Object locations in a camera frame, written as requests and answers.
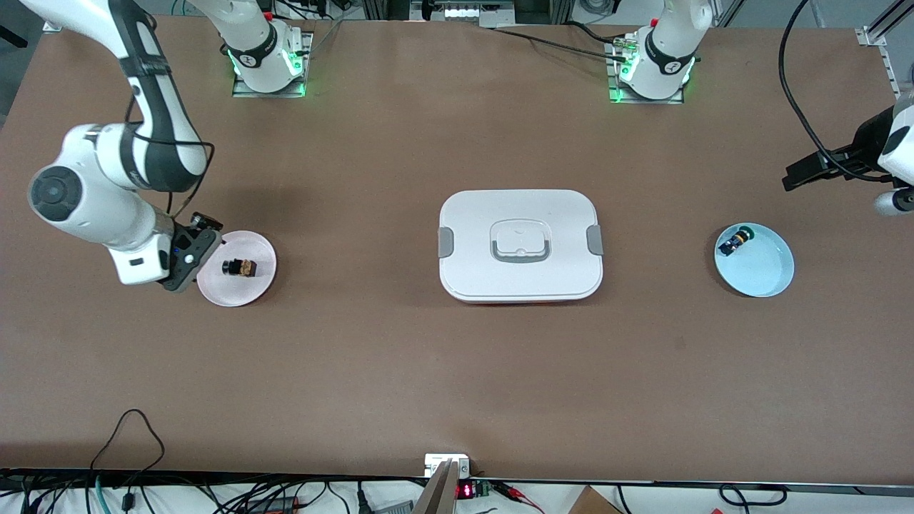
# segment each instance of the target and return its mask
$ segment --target container lid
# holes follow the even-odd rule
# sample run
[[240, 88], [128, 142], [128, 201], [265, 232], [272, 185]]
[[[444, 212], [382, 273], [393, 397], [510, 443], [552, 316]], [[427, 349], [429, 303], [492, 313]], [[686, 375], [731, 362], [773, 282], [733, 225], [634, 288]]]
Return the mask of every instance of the container lid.
[[438, 233], [441, 284], [464, 302], [574, 300], [602, 280], [597, 211], [577, 191], [462, 191]]

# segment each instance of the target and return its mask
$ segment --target wire bundle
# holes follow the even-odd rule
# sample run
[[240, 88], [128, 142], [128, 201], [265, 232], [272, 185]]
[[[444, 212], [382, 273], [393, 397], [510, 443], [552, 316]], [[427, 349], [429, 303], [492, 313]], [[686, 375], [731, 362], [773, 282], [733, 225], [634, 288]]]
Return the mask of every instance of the wire bundle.
[[831, 152], [829, 152], [827, 149], [825, 149], [825, 146], [822, 144], [822, 140], [819, 139], [818, 134], [816, 134], [815, 131], [813, 130], [813, 127], [810, 125], [809, 120], [806, 119], [806, 115], [803, 114], [803, 112], [800, 110], [800, 106], [797, 104], [796, 100], [794, 100], [794, 98], [793, 98], [793, 93], [791, 92], [791, 88], [787, 84], [787, 76], [784, 73], [784, 54], [786, 53], [786, 50], [787, 50], [787, 39], [791, 36], [791, 31], [793, 30], [793, 25], [796, 23], [797, 17], [799, 17], [801, 11], [803, 10], [804, 7], [806, 7], [806, 4], [808, 4], [808, 3], [809, 3], [809, 0], [801, 0], [800, 4], [797, 5], [796, 10], [793, 11], [793, 15], [791, 16], [791, 19], [787, 22], [787, 27], [784, 28], [784, 34], [781, 37], [781, 46], [778, 48], [778, 76], [781, 79], [781, 89], [784, 90], [784, 96], [787, 97], [787, 102], [791, 105], [791, 108], [793, 109], [793, 112], [796, 113], [797, 118], [800, 119], [800, 124], [802, 125], [803, 130], [805, 130], [806, 133], [809, 135], [810, 139], [813, 140], [813, 144], [819, 150], [819, 155], [821, 155], [825, 159], [825, 162], [830, 163], [832, 166], [834, 166], [836, 169], [838, 169], [841, 173], [844, 173], [845, 175], [847, 175], [849, 177], [864, 180], [866, 182], [891, 182], [892, 177], [888, 174], [885, 174], [885, 172], [881, 172], [884, 174], [881, 177], [874, 177], [871, 175], [861, 175], [861, 174], [857, 173], [856, 171], [851, 171], [851, 170], [847, 169], [844, 165], [839, 163], [837, 161], [837, 159], [835, 159], [834, 156], [831, 154]]

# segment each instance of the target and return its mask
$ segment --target cable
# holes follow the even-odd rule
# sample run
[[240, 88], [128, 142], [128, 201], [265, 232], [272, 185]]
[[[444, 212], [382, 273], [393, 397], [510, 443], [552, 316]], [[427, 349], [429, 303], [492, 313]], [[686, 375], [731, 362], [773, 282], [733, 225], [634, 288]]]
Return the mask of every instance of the cable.
[[[724, 494], [724, 491], [733, 491], [737, 493], [739, 501], [733, 501], [730, 498], [727, 498], [727, 495]], [[781, 492], [781, 497], [774, 501], [746, 501], [746, 497], [743, 496], [742, 491], [740, 491], [736, 486], [732, 484], [721, 484], [720, 488], [717, 490], [717, 493], [720, 495], [720, 499], [724, 500], [728, 505], [733, 507], [743, 507], [746, 514], [751, 514], [749, 512], [749, 507], [776, 507], [781, 503], [787, 501], [787, 489], [779, 489]]]
[[609, 44], [612, 44], [612, 42], [615, 41], [615, 39], [616, 39], [617, 37], [625, 37], [625, 34], [624, 34], [624, 33], [622, 33], [622, 34], [616, 34], [615, 36], [602, 37], [602, 36], [598, 35], [596, 32], [590, 30], [590, 27], [584, 25], [583, 23], [579, 23], [579, 22], [577, 22], [577, 21], [574, 21], [574, 20], [569, 20], [569, 21], [565, 22], [565, 25], [571, 25], [571, 26], [573, 26], [573, 27], [580, 28], [580, 29], [583, 30], [588, 36], [590, 36], [590, 37], [592, 37], [592, 38], [598, 40], [600, 43], [609, 43]]
[[822, 140], [820, 140], [819, 136], [816, 135], [812, 126], [809, 124], [809, 120], [806, 119], [806, 115], [802, 113], [802, 111], [800, 110], [800, 106], [797, 105], [796, 100], [793, 99], [793, 93], [791, 93], [790, 86], [787, 85], [787, 77], [784, 74], [784, 54], [785, 54], [785, 50], [787, 49], [787, 39], [791, 35], [791, 30], [793, 30], [793, 24], [796, 23], [797, 17], [800, 15], [800, 12], [802, 11], [802, 9], [804, 7], [806, 7], [806, 4], [808, 4], [808, 3], [809, 3], [809, 0], [800, 1], [800, 4], [797, 5], [796, 10], [793, 11], [793, 15], [791, 16], [790, 21], [787, 22], [787, 27], [784, 28], [784, 34], [781, 37], [781, 47], [778, 49], [778, 75], [781, 78], [781, 88], [784, 90], [784, 96], [787, 97], [787, 102], [791, 105], [791, 108], [793, 109], [793, 112], [796, 113], [797, 118], [800, 119], [800, 124], [802, 125], [802, 128], [809, 135], [810, 139], [813, 140], [813, 143], [815, 144], [816, 148], [818, 148], [818, 150], [819, 150], [819, 154], [825, 159], [825, 161], [827, 163], [831, 163], [832, 165], [834, 165], [835, 168], [837, 168], [839, 171], [841, 171], [841, 173], [844, 173], [845, 175], [847, 175], [849, 177], [858, 178], [858, 179], [866, 181], [866, 182], [891, 182], [892, 177], [889, 175], [885, 175], [883, 177], [872, 177], [869, 175], [860, 175], [860, 174], [858, 174], [856, 172], [852, 172], [849, 169], [847, 169], [846, 167], [842, 166], [842, 164], [839, 163], [831, 155], [831, 153], [825, 149], [825, 146], [822, 144]]
[[101, 455], [105, 453], [105, 450], [108, 449], [108, 446], [111, 446], [111, 443], [114, 440], [114, 437], [117, 435], [118, 431], [121, 430], [121, 424], [123, 423], [124, 418], [126, 418], [127, 415], [130, 414], [131, 412], [136, 412], [137, 414], [140, 414], [140, 417], [143, 418], [143, 423], [146, 424], [146, 430], [149, 431], [149, 434], [155, 439], [155, 442], [159, 445], [159, 456], [149, 466], [146, 466], [143, 469], [141, 469], [139, 472], [137, 472], [136, 475], [149, 471], [149, 469], [151, 467], [155, 466], [156, 464], [161, 462], [163, 458], [165, 458], [165, 443], [162, 442], [162, 438], [159, 437], [159, 434], [157, 434], [155, 432], [155, 430], [153, 429], [153, 426], [149, 423], [149, 418], [146, 417], [146, 413], [139, 409], [135, 409], [135, 408], [127, 409], [126, 411], [124, 411], [123, 414], [121, 414], [121, 418], [117, 421], [117, 424], [114, 426], [114, 432], [112, 432], [111, 436], [108, 438], [108, 441], [105, 442], [105, 445], [101, 447], [101, 450], [99, 450], [99, 453], [95, 454], [95, 456], [92, 458], [92, 462], [89, 463], [90, 471], [93, 471], [95, 469], [95, 463], [98, 462], [99, 457], [101, 457]]
[[[300, 486], [298, 486], [297, 489], [295, 489], [295, 494], [293, 495], [294, 497], [298, 498], [298, 492], [302, 490], [302, 487], [304, 487], [304, 485], [305, 485], [306, 483], [307, 483], [307, 482], [302, 482], [302, 484], [301, 484]], [[311, 505], [312, 503], [314, 503], [315, 501], [317, 501], [317, 499], [320, 498], [321, 496], [323, 496], [325, 492], [327, 492], [327, 483], [326, 483], [326, 482], [324, 482], [324, 488], [321, 489], [321, 492], [317, 493], [317, 496], [315, 496], [311, 501], [306, 501], [306, 502], [304, 503], [303, 508], [304, 508], [304, 507], [308, 507], [309, 505]]]
[[89, 471], [86, 474], [86, 483], [84, 486], [85, 497], [86, 497], [86, 514], [92, 513], [91, 506], [89, 503], [89, 483], [91, 480], [92, 472], [95, 470], [95, 463], [98, 462], [98, 460], [102, 456], [102, 454], [105, 453], [105, 450], [107, 450], [108, 447], [111, 446], [111, 443], [114, 440], [114, 437], [117, 435], [118, 431], [121, 430], [121, 424], [123, 423], [123, 420], [131, 412], [136, 412], [136, 413], [140, 414], [140, 416], [143, 418], [143, 422], [146, 424], [146, 430], [149, 431], [149, 434], [155, 439], [155, 441], [159, 445], [159, 456], [149, 466], [146, 466], [143, 469], [141, 469], [140, 471], [137, 471], [136, 473], [134, 473], [133, 477], [131, 477], [131, 480], [133, 480], [134, 477], [140, 475], [141, 473], [145, 473], [146, 471], [148, 471], [151, 467], [153, 467], [156, 464], [158, 464], [159, 462], [161, 462], [162, 459], [165, 457], [165, 443], [162, 442], [162, 438], [159, 437], [159, 434], [157, 434], [155, 432], [155, 430], [153, 429], [153, 426], [149, 423], [149, 418], [146, 417], [146, 413], [139, 409], [128, 409], [128, 410], [124, 411], [124, 413], [121, 414], [121, 418], [117, 421], [117, 424], [114, 425], [114, 431], [112, 432], [111, 436], [108, 438], [108, 441], [105, 442], [104, 446], [102, 446], [101, 450], [99, 450], [99, 453], [95, 454], [95, 456], [92, 458], [92, 462], [89, 463]]
[[632, 514], [628, 504], [625, 503], [625, 493], [622, 492], [622, 486], [617, 485], [616, 489], [619, 491], [619, 501], [622, 503], [622, 508], [625, 509], [625, 514]]
[[143, 484], [140, 484], [140, 494], [143, 495], [143, 501], [146, 503], [146, 508], [149, 509], [150, 514], [155, 514], [155, 509], [153, 509], [153, 504], [149, 503], [149, 498], [146, 496], [146, 487]]
[[31, 507], [31, 505], [29, 504], [29, 500], [30, 500], [30, 497], [32, 494], [30, 487], [31, 487], [31, 485], [29, 485], [29, 486], [26, 485], [25, 480], [22, 481], [22, 493], [23, 493], [22, 494], [22, 507], [19, 508], [19, 514], [28, 514], [29, 508]]
[[524, 497], [523, 499], [521, 499], [520, 502], [523, 503], [524, 505], [529, 505], [530, 507], [532, 507], [536, 510], [539, 510], [539, 514], [546, 514], [546, 512], [543, 509], [541, 509], [536, 503], [534, 503], [527, 497]]
[[70, 480], [70, 482], [60, 490], [60, 494], [54, 495], [54, 498], [51, 499], [51, 504], [48, 507], [48, 512], [46, 512], [45, 514], [53, 514], [54, 507], [57, 505], [57, 502], [60, 499], [60, 497], [62, 497], [64, 495], [64, 493], [67, 492], [67, 489], [69, 489], [70, 487], [73, 487], [73, 483], [76, 482], [76, 480], [77, 480], [76, 478], [73, 478], [72, 480]]
[[[135, 104], [136, 104], [136, 98], [131, 94], [130, 101], [127, 103], [127, 112], [123, 116], [124, 123], [130, 122], [130, 115], [133, 112], [133, 106]], [[175, 195], [171, 191], [168, 192], [168, 205], [165, 208], [165, 214], [167, 214], [168, 216], [171, 216], [172, 220], [176, 219], [178, 217], [178, 215], [180, 215], [181, 212], [184, 211], [184, 209], [187, 207], [187, 205], [190, 204], [190, 201], [193, 200], [194, 197], [197, 195], [197, 191], [200, 189], [200, 184], [203, 183], [203, 177], [205, 177], [207, 175], [207, 171], [209, 170], [209, 165], [212, 164], [213, 157], [216, 156], [216, 146], [208, 141], [176, 141], [176, 140], [166, 141], [166, 140], [162, 140], [162, 139], [153, 139], [151, 137], [139, 135], [136, 132], [133, 133], [133, 137], [139, 139], [140, 141], [145, 141], [147, 143], [155, 143], [157, 145], [172, 145], [172, 146], [193, 145], [193, 146], [203, 146], [203, 147], [209, 149], [209, 154], [207, 155], [207, 163], [203, 166], [203, 173], [200, 174], [200, 178], [197, 180], [197, 183], [194, 185], [194, 189], [190, 192], [189, 195], [187, 195], [187, 198], [184, 199], [184, 202], [181, 203], [181, 207], [178, 208], [178, 210], [175, 214], [171, 213], [172, 201], [174, 200]]]
[[551, 47], [562, 48], [563, 50], [567, 50], [569, 52], [577, 52], [579, 54], [599, 57], [601, 59], [611, 59], [611, 60], [615, 60], [618, 62], [625, 61], [625, 58], [622, 56], [612, 56], [612, 55], [608, 55], [608, 54], [605, 54], [602, 52], [594, 52], [591, 50], [585, 50], [583, 48], [570, 47], [568, 45], [562, 45], [561, 43], [556, 43], [555, 41], [549, 41], [548, 39], [542, 39], [542, 38], [536, 37], [536, 36], [528, 36], [527, 34], [521, 34], [519, 32], [511, 32], [510, 30], [501, 30], [499, 28], [494, 28], [493, 30], [499, 34], [507, 34], [508, 36], [522, 37], [524, 39], [536, 41], [537, 43], [543, 43], [544, 45], [549, 45]]
[[321, 14], [321, 13], [319, 13], [319, 12], [313, 10], [313, 9], [308, 9], [308, 8], [305, 8], [305, 7], [296, 7], [295, 5], [292, 5], [292, 4], [290, 4], [289, 2], [286, 2], [286, 0], [276, 0], [276, 2], [279, 2], [280, 4], [283, 4], [283, 5], [285, 5], [286, 7], [289, 7], [291, 10], [295, 11], [296, 13], [298, 13], [298, 16], [301, 16], [303, 19], [308, 19], [308, 16], [305, 16], [305, 15], [302, 14], [302, 13], [311, 13], [311, 14], [313, 14], [313, 15], [318, 15], [318, 16], [320, 16], [321, 18], [324, 18], [324, 17], [325, 17], [325, 18], [334, 19], [333, 16], [330, 16], [330, 15], [328, 15], [328, 14]]
[[346, 11], [346, 12], [343, 13], [342, 16], [340, 16], [339, 18], [336, 19], [336, 21], [334, 22], [334, 24], [333, 24], [332, 26], [330, 26], [330, 28], [327, 30], [326, 34], [324, 34], [324, 36], [321, 37], [321, 40], [318, 41], [316, 45], [314, 45], [314, 46], [311, 47], [311, 56], [312, 56], [312, 59], [314, 58], [314, 53], [317, 51], [318, 48], [321, 47], [322, 44], [324, 44], [324, 41], [325, 41], [328, 37], [330, 37], [331, 34], [334, 33], [334, 31], [336, 30], [336, 28], [339, 27], [340, 24], [343, 23], [343, 20], [346, 19], [347, 16], [349, 16], [349, 15], [355, 13], [355, 11], [356, 11], [355, 9], [353, 9], [353, 10], [351, 10], [351, 11]]
[[349, 512], [349, 503], [346, 502], [346, 500], [343, 499], [343, 497], [336, 494], [336, 491], [334, 491], [334, 489], [332, 487], [330, 487], [330, 482], [324, 482], [324, 483], [327, 485], [327, 490], [330, 491], [330, 494], [334, 495], [337, 498], [340, 498], [340, 501], [343, 502], [343, 506], [345, 507], [345, 514], [352, 514], [351, 512]]
[[112, 514], [112, 510], [108, 509], [108, 502], [105, 501], [105, 497], [101, 493], [101, 476], [100, 475], [95, 476], [95, 496], [97, 496], [99, 498], [99, 503], [101, 504], [101, 510], [103, 510], [105, 512], [105, 514]]

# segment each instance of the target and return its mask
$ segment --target black cable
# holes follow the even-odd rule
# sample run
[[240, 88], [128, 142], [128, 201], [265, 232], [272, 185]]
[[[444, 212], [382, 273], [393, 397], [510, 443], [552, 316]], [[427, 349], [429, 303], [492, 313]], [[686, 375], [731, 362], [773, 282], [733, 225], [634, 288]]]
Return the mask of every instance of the black cable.
[[48, 512], [45, 514], [53, 514], [54, 507], [57, 505], [58, 500], [67, 492], [67, 489], [73, 487], [73, 484], [76, 482], [77, 478], [73, 478], [70, 482], [60, 490], [60, 494], [54, 495], [54, 498], [51, 499], [51, 504], [48, 506]]
[[324, 483], [327, 485], [327, 490], [330, 491], [330, 494], [334, 495], [334, 496], [337, 497], [337, 498], [340, 498], [340, 501], [343, 502], [343, 506], [345, 507], [345, 514], [352, 514], [352, 513], [349, 511], [349, 503], [346, 502], [346, 500], [343, 499], [343, 497], [341, 497], [340, 495], [336, 494], [336, 491], [334, 491], [334, 489], [333, 489], [332, 487], [330, 487], [330, 482], [324, 482]]
[[305, 8], [305, 7], [296, 7], [295, 5], [292, 5], [292, 4], [290, 4], [289, 2], [286, 2], [286, 0], [275, 0], [275, 1], [276, 1], [276, 2], [279, 2], [280, 4], [283, 4], [283, 5], [287, 6], [287, 7], [289, 7], [291, 10], [295, 11], [296, 13], [298, 13], [298, 16], [301, 16], [301, 17], [304, 18], [304, 19], [308, 19], [308, 18], [307, 18], [307, 16], [303, 15], [302, 13], [311, 13], [311, 14], [313, 14], [313, 15], [318, 15], [318, 16], [320, 16], [320, 17], [330, 18], [331, 20], [334, 19], [333, 16], [330, 16], [330, 15], [328, 15], [328, 14], [326, 14], [326, 13], [321, 14], [321, 13], [319, 13], [319, 12], [313, 10], [313, 9], [308, 9], [308, 8]]
[[181, 477], [181, 476], [179, 476], [179, 475], [165, 475], [165, 476], [159, 476], [159, 477], [155, 477], [155, 478], [157, 478], [158, 480], [162, 481], [162, 482], [165, 483], [165, 484], [170, 484], [170, 483], [171, 483], [171, 482], [169, 482], [168, 480], [165, 480], [166, 478], [172, 478], [172, 479], [176, 478], [176, 479], [178, 479], [178, 480], [181, 480], [182, 482], [188, 484], [188, 485], [191, 486], [191, 487], [196, 488], [198, 491], [200, 491], [201, 493], [203, 493], [203, 496], [209, 498], [213, 503], [215, 503], [215, 504], [217, 505], [217, 507], [222, 507], [222, 504], [219, 503], [218, 498], [216, 497], [216, 494], [212, 491], [212, 489], [210, 489], [209, 491], [207, 491], [206, 489], [203, 488], [203, 486], [200, 486], [200, 485], [194, 483], [193, 481], [188, 480], [188, 479], [186, 479], [186, 478], [184, 478], [184, 477]]
[[615, 61], [618, 61], [618, 62], [624, 62], [624, 61], [625, 61], [625, 58], [622, 57], [622, 56], [611, 56], [611, 55], [608, 55], [608, 54], [605, 54], [605, 53], [602, 53], [602, 52], [595, 52], [595, 51], [592, 51], [592, 50], [585, 50], [584, 48], [570, 47], [570, 46], [568, 46], [568, 45], [563, 45], [563, 44], [561, 44], [561, 43], [556, 43], [555, 41], [549, 41], [548, 39], [543, 39], [543, 38], [536, 37], [536, 36], [528, 36], [527, 34], [521, 34], [521, 33], [519, 33], [519, 32], [511, 32], [510, 30], [502, 30], [502, 29], [499, 29], [499, 28], [494, 28], [493, 30], [494, 30], [495, 32], [499, 33], [499, 34], [507, 34], [508, 36], [522, 37], [522, 38], [524, 38], [524, 39], [529, 39], [529, 40], [531, 40], [531, 41], [536, 41], [537, 43], [543, 43], [544, 45], [549, 45], [549, 46], [551, 46], [551, 47], [562, 48], [563, 50], [567, 50], [567, 51], [569, 51], [569, 52], [577, 52], [577, 53], [579, 53], [579, 54], [584, 54], [584, 55], [590, 55], [590, 56], [594, 56], [594, 57], [599, 57], [599, 58], [601, 58], [601, 59], [611, 59], [611, 60], [615, 60]]
[[[724, 494], [724, 491], [733, 491], [737, 493], [739, 501], [733, 501], [732, 499], [727, 498], [727, 495]], [[717, 489], [717, 493], [720, 495], [720, 499], [724, 500], [724, 502], [726, 502], [728, 505], [732, 505], [733, 507], [743, 507], [746, 514], [751, 514], [749, 512], [749, 507], [775, 507], [787, 501], [787, 489], [781, 488], [779, 491], [781, 492], [781, 497], [773, 501], [746, 501], [746, 497], [743, 496], [742, 491], [740, 491], [733, 484], [721, 484], [720, 488]]]
[[835, 168], [837, 168], [839, 171], [841, 171], [841, 173], [844, 173], [845, 175], [847, 175], [849, 177], [858, 178], [858, 179], [866, 181], [866, 182], [891, 182], [892, 177], [889, 175], [885, 175], [883, 177], [872, 177], [869, 175], [860, 175], [860, 174], [858, 174], [856, 172], [852, 172], [849, 169], [847, 169], [846, 167], [842, 166], [841, 163], [839, 163], [832, 156], [832, 154], [828, 150], [825, 149], [825, 146], [822, 144], [822, 140], [820, 140], [819, 136], [816, 135], [815, 131], [813, 130], [813, 127], [809, 124], [809, 120], [806, 119], [806, 115], [802, 113], [802, 111], [800, 110], [800, 106], [797, 105], [796, 100], [793, 99], [793, 93], [791, 93], [790, 86], [787, 85], [787, 77], [784, 74], [784, 54], [785, 54], [785, 50], [787, 49], [787, 39], [791, 35], [791, 30], [793, 30], [793, 24], [796, 23], [797, 17], [800, 15], [800, 12], [802, 11], [802, 9], [804, 7], [806, 7], [807, 3], [809, 3], [809, 0], [801, 0], [800, 4], [797, 5], [796, 10], [793, 11], [793, 15], [791, 16], [790, 21], [787, 22], [787, 27], [784, 28], [784, 34], [781, 37], [781, 47], [778, 49], [778, 75], [781, 78], [781, 88], [784, 90], [784, 96], [787, 97], [787, 102], [791, 105], [791, 108], [793, 108], [793, 111], [796, 113], [797, 118], [800, 119], [800, 124], [802, 125], [802, 128], [805, 129], [805, 131], [809, 135], [810, 139], [813, 140], [813, 143], [815, 144], [816, 148], [818, 148], [818, 150], [819, 150], [819, 154], [825, 159], [825, 161], [827, 163], [831, 163], [832, 165], [834, 165]]
[[22, 494], [22, 506], [19, 508], [19, 514], [28, 514], [28, 509], [29, 509], [29, 507], [31, 507], [29, 505], [28, 501], [29, 501], [29, 497], [32, 494], [31, 484], [33, 482], [35, 482], [34, 478], [29, 482], [29, 485], [27, 486], [26, 481], [25, 480], [22, 481], [22, 493], [23, 493]]
[[108, 441], [105, 442], [105, 445], [101, 447], [101, 450], [99, 450], [99, 453], [95, 454], [95, 456], [92, 458], [92, 462], [89, 463], [90, 472], [95, 469], [95, 463], [98, 462], [99, 457], [101, 457], [101, 455], [105, 453], [105, 450], [107, 450], [108, 447], [111, 446], [111, 443], [114, 440], [114, 437], [117, 435], [118, 431], [121, 430], [121, 424], [123, 424], [124, 418], [126, 418], [127, 415], [130, 414], [131, 412], [136, 412], [137, 414], [140, 414], [140, 417], [143, 418], [143, 423], [146, 424], [146, 430], [149, 431], [149, 434], [155, 439], [155, 442], [159, 445], [159, 456], [151, 464], [149, 464], [148, 466], [146, 466], [143, 469], [141, 469], [140, 471], [138, 471], [136, 473], [136, 475], [149, 471], [149, 469], [151, 467], [162, 462], [162, 459], [165, 458], [165, 443], [162, 442], [162, 438], [159, 437], [159, 434], [157, 434], [155, 432], [155, 430], [153, 429], [153, 426], [149, 423], [149, 418], [146, 417], [146, 413], [139, 409], [135, 409], [135, 408], [127, 409], [126, 411], [124, 411], [123, 414], [121, 414], [121, 418], [117, 421], [117, 424], [114, 426], [114, 432], [112, 432], [111, 436], [108, 438]]
[[140, 494], [143, 495], [143, 502], [145, 502], [150, 514], [155, 514], [155, 509], [153, 509], [153, 504], [149, 503], [149, 498], [146, 496], [146, 487], [143, 484], [140, 484]]
[[574, 21], [574, 20], [569, 20], [569, 21], [565, 22], [565, 25], [571, 25], [571, 26], [573, 26], [573, 27], [580, 28], [580, 29], [583, 30], [588, 36], [590, 36], [590, 37], [592, 37], [592, 38], [598, 40], [600, 43], [609, 43], [609, 44], [612, 44], [612, 42], [615, 41], [615, 39], [616, 39], [617, 37], [625, 37], [625, 34], [624, 34], [624, 33], [622, 33], [622, 34], [616, 34], [615, 36], [603, 37], [603, 36], [600, 36], [599, 34], [597, 34], [596, 32], [590, 30], [590, 27], [584, 25], [583, 23], [579, 23], [579, 22], [577, 22], [577, 21]]
[[114, 425], [114, 431], [112, 432], [111, 436], [108, 437], [108, 441], [105, 442], [104, 446], [102, 446], [101, 450], [99, 450], [99, 453], [95, 454], [95, 456], [92, 458], [92, 462], [89, 463], [89, 471], [86, 474], [86, 483], [85, 483], [85, 487], [84, 487], [85, 496], [86, 496], [86, 514], [92, 513], [91, 506], [89, 503], [89, 484], [92, 480], [92, 472], [95, 470], [95, 463], [98, 462], [99, 458], [105, 453], [105, 450], [107, 450], [108, 447], [111, 446], [111, 443], [114, 440], [114, 437], [117, 436], [118, 431], [121, 430], [121, 425], [123, 424], [123, 420], [131, 412], [136, 412], [136, 413], [140, 414], [140, 416], [143, 418], [143, 423], [146, 424], [146, 430], [149, 431], [149, 434], [155, 439], [155, 441], [159, 445], [159, 456], [152, 463], [150, 463], [149, 466], [146, 466], [143, 469], [141, 469], [140, 471], [137, 471], [136, 473], [134, 473], [133, 476], [130, 478], [130, 480], [133, 480], [134, 477], [140, 475], [141, 473], [148, 471], [151, 467], [155, 466], [156, 464], [161, 462], [163, 458], [165, 458], [165, 443], [162, 442], [162, 438], [159, 437], [159, 434], [157, 434], [155, 432], [155, 430], [153, 429], [153, 426], [149, 423], [149, 418], [146, 417], [146, 413], [139, 409], [127, 409], [126, 411], [124, 411], [124, 413], [121, 414], [121, 418], [118, 419], [117, 424]]
[[622, 508], [625, 509], [625, 514], [632, 514], [628, 508], [628, 504], [625, 503], [625, 494], [622, 492], [622, 486], [616, 486], [616, 489], [619, 491], [619, 501], [622, 503]]
[[[131, 114], [131, 112], [133, 112], [133, 106], [135, 104], [136, 104], [136, 98], [131, 94], [130, 102], [127, 103], [127, 112], [123, 116], [124, 123], [130, 122], [130, 114]], [[207, 163], [203, 167], [203, 173], [200, 174], [200, 178], [197, 180], [197, 183], [194, 185], [194, 190], [191, 191], [189, 195], [187, 195], [187, 198], [184, 199], [184, 202], [181, 203], [181, 207], [177, 210], [177, 212], [175, 214], [171, 213], [172, 203], [175, 200], [175, 193], [173, 193], [171, 191], [168, 192], [168, 205], [165, 207], [165, 214], [167, 214], [168, 216], [171, 216], [172, 219], [177, 218], [178, 215], [181, 214], [182, 211], [184, 211], [184, 209], [187, 207], [187, 205], [190, 203], [190, 201], [192, 199], [194, 199], [194, 196], [197, 195], [197, 191], [200, 189], [200, 184], [203, 182], [203, 177], [206, 176], [207, 171], [209, 170], [209, 165], [212, 164], [213, 157], [216, 156], [216, 146], [208, 141], [175, 141], [175, 140], [166, 141], [166, 140], [162, 140], [162, 139], [153, 139], [150, 137], [146, 137], [144, 135], [139, 135], [136, 132], [133, 133], [133, 137], [139, 139], [140, 141], [145, 141], [146, 143], [155, 143], [157, 145], [172, 145], [172, 146], [193, 145], [193, 146], [203, 146], [203, 147], [209, 149], [209, 155], [207, 155]]]
[[[261, 482], [255, 483], [248, 492], [241, 493], [240, 495], [237, 495], [236, 497], [230, 498], [229, 500], [227, 500], [223, 504], [223, 506], [225, 506], [224, 510], [227, 510], [228, 512], [238, 511], [241, 508], [241, 506], [247, 505], [247, 503], [250, 501], [250, 499], [254, 495], [270, 490], [271, 487], [279, 485], [284, 479], [285, 479], [285, 476], [280, 476], [280, 480], [278, 480], [278, 481], [268, 480], [266, 483], [261, 483]], [[213, 511], [213, 514], [218, 514], [218, 513], [219, 513], [219, 509]]]
[[[295, 494], [293, 494], [294, 497], [298, 498], [298, 493], [302, 490], [302, 487], [304, 487], [305, 484], [307, 484], [307, 482], [302, 482], [302, 484], [299, 485], [297, 489], [295, 489]], [[320, 498], [321, 496], [323, 496], [326, 491], [327, 491], [327, 484], [326, 484], [326, 482], [324, 482], [324, 488], [321, 489], [321, 492], [317, 493], [317, 496], [315, 496], [314, 499], [312, 499], [311, 501], [304, 502], [304, 506], [307, 507], [307, 506], [311, 505], [312, 503], [314, 503], [315, 501], [317, 501], [317, 499]]]

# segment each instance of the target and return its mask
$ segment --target small object in bowl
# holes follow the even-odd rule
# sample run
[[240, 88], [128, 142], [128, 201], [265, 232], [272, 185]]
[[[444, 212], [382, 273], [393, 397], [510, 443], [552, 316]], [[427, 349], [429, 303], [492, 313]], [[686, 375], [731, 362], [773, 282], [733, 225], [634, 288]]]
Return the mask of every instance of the small object in bowl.
[[256, 276], [257, 263], [247, 259], [235, 259], [222, 262], [222, 272], [226, 275]]
[[733, 234], [733, 237], [724, 241], [724, 244], [721, 244], [717, 247], [721, 253], [725, 256], [730, 255], [735, 252], [737, 248], [742, 246], [746, 241], [755, 237], [755, 233], [749, 227], [743, 226], [739, 227], [737, 233]]

